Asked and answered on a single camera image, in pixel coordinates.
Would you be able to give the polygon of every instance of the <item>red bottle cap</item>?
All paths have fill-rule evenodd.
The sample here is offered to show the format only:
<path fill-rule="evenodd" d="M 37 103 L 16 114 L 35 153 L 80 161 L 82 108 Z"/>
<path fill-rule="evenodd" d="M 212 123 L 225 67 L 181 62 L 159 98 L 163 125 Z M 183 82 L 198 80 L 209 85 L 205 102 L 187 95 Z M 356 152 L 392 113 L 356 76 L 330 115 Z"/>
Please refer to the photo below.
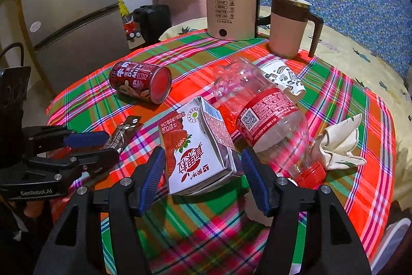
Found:
<path fill-rule="evenodd" d="M 325 177 L 325 170 L 319 162 L 316 162 L 308 170 L 305 170 L 297 176 L 297 178 L 295 178 L 295 182 L 301 188 L 314 189 L 323 183 Z"/>

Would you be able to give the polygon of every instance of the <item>red can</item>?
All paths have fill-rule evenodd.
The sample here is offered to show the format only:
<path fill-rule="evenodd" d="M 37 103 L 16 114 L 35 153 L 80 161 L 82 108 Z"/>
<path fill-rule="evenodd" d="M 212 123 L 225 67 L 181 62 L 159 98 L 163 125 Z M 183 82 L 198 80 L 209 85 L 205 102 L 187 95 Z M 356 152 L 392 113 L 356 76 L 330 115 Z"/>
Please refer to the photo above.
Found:
<path fill-rule="evenodd" d="M 160 104 L 170 92 L 172 73 L 165 66 L 119 61 L 110 71 L 109 82 L 122 94 Z"/>

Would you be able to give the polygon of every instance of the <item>refrigerator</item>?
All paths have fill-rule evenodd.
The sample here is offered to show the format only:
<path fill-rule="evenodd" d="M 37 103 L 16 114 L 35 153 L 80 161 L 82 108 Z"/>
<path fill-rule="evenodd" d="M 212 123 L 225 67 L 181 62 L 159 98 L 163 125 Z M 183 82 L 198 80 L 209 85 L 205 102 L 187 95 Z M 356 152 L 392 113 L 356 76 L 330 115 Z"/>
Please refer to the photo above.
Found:
<path fill-rule="evenodd" d="M 58 94 L 129 53 L 117 0 L 20 0 L 43 79 Z"/>

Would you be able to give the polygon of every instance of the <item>napkin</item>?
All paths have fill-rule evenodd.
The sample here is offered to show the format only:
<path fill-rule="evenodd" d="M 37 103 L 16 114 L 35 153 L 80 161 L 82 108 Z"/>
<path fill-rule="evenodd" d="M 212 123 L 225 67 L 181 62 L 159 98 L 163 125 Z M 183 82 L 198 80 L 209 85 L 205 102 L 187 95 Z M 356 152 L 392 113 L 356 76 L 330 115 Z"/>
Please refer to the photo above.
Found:
<path fill-rule="evenodd" d="M 306 89 L 296 74 L 282 60 L 276 60 L 265 64 L 260 70 L 263 75 L 279 89 L 281 89 L 289 99 L 296 104 L 306 93 Z"/>
<path fill-rule="evenodd" d="M 251 191 L 245 194 L 245 213 L 250 220 L 265 226 L 272 225 L 273 217 L 267 218 L 263 212 L 257 208 Z"/>
<path fill-rule="evenodd" d="M 357 114 L 323 130 L 312 146 L 312 157 L 325 169 L 348 169 L 363 166 L 366 160 L 352 154 L 359 139 L 362 114 Z"/>

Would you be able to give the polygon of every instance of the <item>plaid tablecloth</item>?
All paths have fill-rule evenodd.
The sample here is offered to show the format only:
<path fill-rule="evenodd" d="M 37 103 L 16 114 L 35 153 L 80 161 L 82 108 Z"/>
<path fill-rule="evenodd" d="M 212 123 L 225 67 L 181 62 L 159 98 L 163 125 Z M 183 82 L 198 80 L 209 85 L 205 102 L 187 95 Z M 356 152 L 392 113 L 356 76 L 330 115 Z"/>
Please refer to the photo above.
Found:
<path fill-rule="evenodd" d="M 105 130 L 111 134 L 128 115 L 143 117 L 144 127 L 121 154 L 120 163 L 96 185 L 97 189 L 109 187 L 130 176 L 136 165 L 145 163 L 153 148 L 160 144 L 157 124 L 162 117 L 196 96 L 214 102 L 212 69 L 220 62 L 228 63 L 234 55 L 258 66 L 277 59 L 262 37 L 229 42 L 211 38 L 204 31 L 192 32 L 136 50 L 123 58 L 169 67 L 172 90 L 161 105 L 136 102 L 116 94 L 108 81 L 113 62 L 62 92 L 48 109 L 49 124 L 66 124 L 78 132 Z M 311 140 L 328 125 L 363 114 L 354 155 L 364 157 L 367 164 L 331 171 L 326 183 L 344 205 L 371 257 L 387 222 L 393 190 L 396 141 L 391 115 L 378 96 L 321 59 L 308 58 L 306 51 L 285 62 L 307 90 L 298 106 L 308 120 Z M 241 149 L 244 141 L 231 121 L 227 121 L 227 126 Z M 85 179 L 86 173 L 72 188 Z M 154 274 L 251 274 L 254 271 L 269 229 L 245 215 L 244 194 L 248 184 L 244 177 L 199 197 L 170 196 L 164 176 L 160 185 L 152 208 L 142 219 L 136 219 Z M 55 217 L 66 201 L 52 202 Z M 294 263 L 302 260 L 305 224 L 302 213 Z M 101 230 L 106 266 L 115 273 L 107 215 L 102 215 Z"/>

